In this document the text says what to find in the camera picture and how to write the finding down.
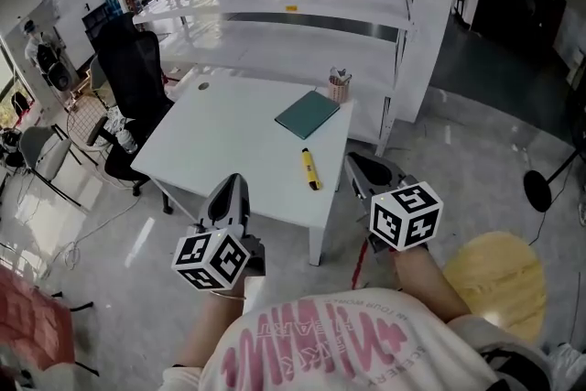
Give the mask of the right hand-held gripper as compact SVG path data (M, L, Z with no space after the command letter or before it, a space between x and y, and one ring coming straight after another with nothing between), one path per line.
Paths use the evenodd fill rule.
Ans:
M368 216L367 241L375 253L425 244L437 234L443 201L425 181L395 163L349 152L345 173Z

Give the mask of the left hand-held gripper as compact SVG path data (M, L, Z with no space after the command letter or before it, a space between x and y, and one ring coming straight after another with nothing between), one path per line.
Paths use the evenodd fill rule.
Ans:
M228 291L241 275L266 274L265 247L247 230L248 185L234 173L202 204L195 225L178 241L171 268L199 291Z

